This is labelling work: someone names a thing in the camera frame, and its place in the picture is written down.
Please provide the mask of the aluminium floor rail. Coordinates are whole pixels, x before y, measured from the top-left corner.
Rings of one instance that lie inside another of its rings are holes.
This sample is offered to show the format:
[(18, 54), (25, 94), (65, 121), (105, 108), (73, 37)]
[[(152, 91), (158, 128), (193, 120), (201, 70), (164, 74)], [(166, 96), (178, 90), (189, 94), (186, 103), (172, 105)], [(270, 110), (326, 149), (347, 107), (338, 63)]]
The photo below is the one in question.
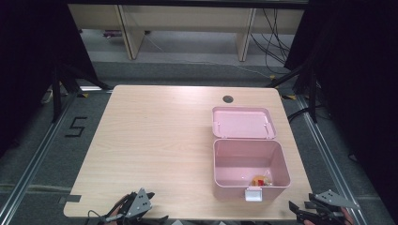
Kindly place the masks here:
[(357, 162), (348, 158), (349, 149), (343, 136), (324, 108), (317, 110), (315, 123), (307, 112), (301, 112), (290, 119), (294, 134), (309, 132), (307, 141), (313, 147), (304, 149), (304, 137), (298, 138), (299, 151), (303, 156), (306, 172), (310, 175), (310, 184), (315, 192), (332, 189), (353, 203), (359, 209), (349, 209), (357, 225), (370, 225), (365, 216), (364, 204), (360, 203), (363, 191), (372, 190), (368, 179)]
[(75, 98), (76, 94), (68, 94), (61, 104), (61, 113), (56, 117), (51, 116), (51, 122), (45, 129), (44, 136), (40, 139), (40, 143), (38, 147), (35, 148), (34, 154), (23, 168), (23, 173), (19, 176), (18, 181), (9, 187), (6, 184), (0, 184), (0, 192), (8, 191), (8, 197), (0, 206), (0, 225), (8, 225), (14, 217), (40, 165), (47, 156), (56, 133)]

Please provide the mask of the black curtain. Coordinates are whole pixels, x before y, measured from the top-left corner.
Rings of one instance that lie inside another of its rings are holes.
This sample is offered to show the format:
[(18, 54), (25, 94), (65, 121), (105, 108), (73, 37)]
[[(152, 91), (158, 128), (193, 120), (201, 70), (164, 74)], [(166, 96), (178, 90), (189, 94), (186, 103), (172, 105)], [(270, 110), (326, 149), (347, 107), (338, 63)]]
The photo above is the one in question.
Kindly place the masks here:
[(301, 66), (327, 21), (337, 29), (316, 59), (329, 110), (398, 223), (398, 0), (309, 0), (288, 69)]
[(97, 79), (69, 6), (0, 0), (0, 157), (26, 127), (53, 76), (70, 91), (78, 79)]

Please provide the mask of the pink storage box with lid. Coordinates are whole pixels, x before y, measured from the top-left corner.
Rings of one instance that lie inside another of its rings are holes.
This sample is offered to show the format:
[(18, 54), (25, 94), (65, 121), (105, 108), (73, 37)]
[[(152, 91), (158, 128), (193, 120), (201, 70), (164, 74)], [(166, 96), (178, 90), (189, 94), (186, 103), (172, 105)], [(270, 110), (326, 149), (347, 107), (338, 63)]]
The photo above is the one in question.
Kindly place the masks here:
[[(212, 109), (214, 196), (223, 201), (275, 200), (291, 184), (283, 148), (266, 108)], [(251, 185), (256, 175), (272, 180), (271, 187)]]

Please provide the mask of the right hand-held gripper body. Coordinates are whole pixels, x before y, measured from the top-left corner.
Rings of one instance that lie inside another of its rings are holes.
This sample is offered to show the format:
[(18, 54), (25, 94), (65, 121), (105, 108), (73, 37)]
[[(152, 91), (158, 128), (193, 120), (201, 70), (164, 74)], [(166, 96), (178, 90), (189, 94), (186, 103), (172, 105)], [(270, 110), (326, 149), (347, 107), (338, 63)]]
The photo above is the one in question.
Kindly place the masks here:
[(313, 225), (345, 225), (341, 208), (359, 209), (356, 203), (331, 190), (315, 194), (315, 197), (315, 202), (309, 200), (305, 203), (305, 207), (314, 209), (315, 213), (304, 212), (306, 218), (303, 219), (312, 222)]

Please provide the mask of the grey tape strip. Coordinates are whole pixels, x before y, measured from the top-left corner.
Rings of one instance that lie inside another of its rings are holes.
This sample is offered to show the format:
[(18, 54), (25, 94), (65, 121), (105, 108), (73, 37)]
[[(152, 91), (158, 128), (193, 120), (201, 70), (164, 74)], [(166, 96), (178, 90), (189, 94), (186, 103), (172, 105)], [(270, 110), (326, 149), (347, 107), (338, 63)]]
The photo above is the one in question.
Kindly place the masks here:
[(81, 197), (82, 197), (81, 195), (68, 195), (68, 196), (61, 197), (58, 202), (60, 204), (78, 203), (80, 201)]

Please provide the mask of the person's left hand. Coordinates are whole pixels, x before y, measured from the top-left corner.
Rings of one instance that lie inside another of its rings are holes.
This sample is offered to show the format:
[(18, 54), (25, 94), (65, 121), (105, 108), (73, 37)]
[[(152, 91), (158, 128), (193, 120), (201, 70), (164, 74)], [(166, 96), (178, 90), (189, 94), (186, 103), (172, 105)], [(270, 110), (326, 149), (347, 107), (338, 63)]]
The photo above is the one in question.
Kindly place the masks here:
[(111, 216), (115, 217), (115, 219), (110, 222), (110, 225), (118, 225), (118, 223), (124, 218), (124, 215), (119, 213), (119, 208), (116, 208)]

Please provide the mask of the person's right hand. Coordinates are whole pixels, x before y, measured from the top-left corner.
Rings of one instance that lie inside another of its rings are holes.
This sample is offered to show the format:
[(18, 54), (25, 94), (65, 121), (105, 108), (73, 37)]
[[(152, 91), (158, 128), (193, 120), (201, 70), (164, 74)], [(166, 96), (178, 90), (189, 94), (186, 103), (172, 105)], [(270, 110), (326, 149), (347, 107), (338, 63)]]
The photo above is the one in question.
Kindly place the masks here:
[(345, 208), (341, 208), (341, 211), (344, 215), (344, 224), (345, 225), (354, 225), (354, 219), (349, 215), (348, 211)]

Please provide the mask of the white power strip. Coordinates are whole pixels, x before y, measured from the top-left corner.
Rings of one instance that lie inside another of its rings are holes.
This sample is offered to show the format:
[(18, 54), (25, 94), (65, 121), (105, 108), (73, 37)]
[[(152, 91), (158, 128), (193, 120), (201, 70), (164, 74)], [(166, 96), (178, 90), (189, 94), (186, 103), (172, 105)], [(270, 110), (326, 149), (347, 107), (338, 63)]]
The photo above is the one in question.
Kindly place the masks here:
[(53, 99), (53, 96), (54, 96), (53, 90), (52, 90), (52, 89), (48, 89), (48, 90), (46, 91), (46, 93), (44, 94), (44, 96), (42, 97), (40, 103), (41, 103), (41, 104), (47, 104), (47, 103), (49, 103), (49, 102)]

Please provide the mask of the black metal stand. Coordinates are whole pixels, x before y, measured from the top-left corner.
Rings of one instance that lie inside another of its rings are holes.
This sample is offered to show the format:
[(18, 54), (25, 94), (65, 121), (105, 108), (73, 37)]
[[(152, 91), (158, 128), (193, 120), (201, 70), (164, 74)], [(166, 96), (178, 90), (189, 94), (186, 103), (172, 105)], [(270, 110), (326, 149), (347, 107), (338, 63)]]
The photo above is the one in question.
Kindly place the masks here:
[(73, 67), (68, 64), (55, 63), (52, 72), (52, 88), (53, 88), (53, 103), (54, 103), (54, 115), (53, 121), (55, 122), (61, 115), (62, 104), (61, 104), (61, 89), (60, 84), (63, 84), (65, 89), (72, 94), (76, 94), (82, 91), (82, 88), (76, 82), (80, 78), (86, 80), (92, 84), (95, 84), (102, 90), (112, 90), (113, 87), (105, 82), (101, 82), (95, 72), (89, 74), (77, 67)]
[(312, 118), (314, 123), (317, 123), (316, 119), (316, 74), (314, 71), (314, 65), (312, 63), (304, 63), (301, 66), (293, 69), (289, 73), (283, 75), (281, 78), (273, 80), (267, 85), (267, 88), (276, 88), (280, 84), (287, 82), (288, 80), (297, 76), (293, 90), (296, 94), (301, 95), (307, 92), (309, 94), (309, 106), (303, 109), (303, 112), (307, 112)]

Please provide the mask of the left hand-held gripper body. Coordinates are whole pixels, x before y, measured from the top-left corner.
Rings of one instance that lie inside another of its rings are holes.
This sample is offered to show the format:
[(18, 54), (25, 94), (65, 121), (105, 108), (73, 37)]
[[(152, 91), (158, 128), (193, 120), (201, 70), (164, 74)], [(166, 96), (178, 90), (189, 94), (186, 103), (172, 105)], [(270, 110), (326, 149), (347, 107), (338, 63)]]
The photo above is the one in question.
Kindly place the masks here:
[(138, 222), (137, 220), (142, 218), (152, 208), (151, 199), (149, 200), (146, 194), (145, 189), (140, 188), (138, 192), (133, 191), (122, 197), (115, 203), (110, 212), (104, 216), (104, 223), (110, 224), (115, 219), (111, 214), (116, 208), (119, 208), (119, 213), (124, 215), (118, 225), (132, 225), (134, 222)]

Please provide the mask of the small orange and red toy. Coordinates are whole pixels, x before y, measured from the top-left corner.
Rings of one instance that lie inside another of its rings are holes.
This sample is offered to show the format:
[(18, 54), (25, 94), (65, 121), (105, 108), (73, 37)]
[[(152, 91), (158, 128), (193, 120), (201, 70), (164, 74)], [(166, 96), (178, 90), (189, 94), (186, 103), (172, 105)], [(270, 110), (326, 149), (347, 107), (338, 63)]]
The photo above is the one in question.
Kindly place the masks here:
[(255, 187), (271, 187), (272, 186), (272, 180), (265, 175), (256, 175), (252, 181), (251, 185)]

